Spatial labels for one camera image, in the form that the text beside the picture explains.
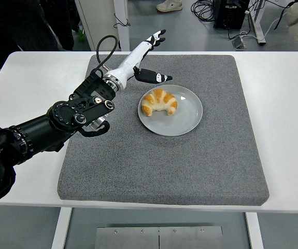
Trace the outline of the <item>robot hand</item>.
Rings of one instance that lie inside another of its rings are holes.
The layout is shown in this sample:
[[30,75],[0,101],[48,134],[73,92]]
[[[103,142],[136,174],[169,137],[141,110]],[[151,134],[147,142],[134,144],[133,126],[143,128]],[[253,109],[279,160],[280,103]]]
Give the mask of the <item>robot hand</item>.
[[160,43],[165,41],[165,38],[161,37],[166,30],[160,30],[151,35],[145,41],[141,42],[114,70],[109,70],[103,77],[103,80],[117,92],[124,90],[127,81],[135,77],[138,81],[159,84],[172,80],[172,76],[157,73],[155,71],[139,68],[140,63],[147,55],[147,53],[159,46]]

